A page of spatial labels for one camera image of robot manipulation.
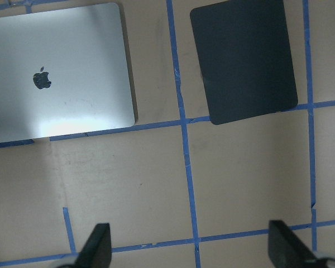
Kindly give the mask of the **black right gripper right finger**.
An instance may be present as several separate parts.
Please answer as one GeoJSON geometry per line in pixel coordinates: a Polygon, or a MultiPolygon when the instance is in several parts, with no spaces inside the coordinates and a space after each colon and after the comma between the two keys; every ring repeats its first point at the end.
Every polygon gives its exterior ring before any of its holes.
{"type": "Polygon", "coordinates": [[[274,267],[317,267],[318,259],[281,220],[269,221],[268,256],[274,267]]]}

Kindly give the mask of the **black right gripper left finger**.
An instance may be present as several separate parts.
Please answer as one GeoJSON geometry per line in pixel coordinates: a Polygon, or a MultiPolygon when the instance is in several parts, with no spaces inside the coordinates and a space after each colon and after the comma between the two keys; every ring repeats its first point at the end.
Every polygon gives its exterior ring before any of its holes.
{"type": "Polygon", "coordinates": [[[109,223],[98,223],[93,228],[74,267],[108,268],[112,261],[111,230],[109,223]]]}

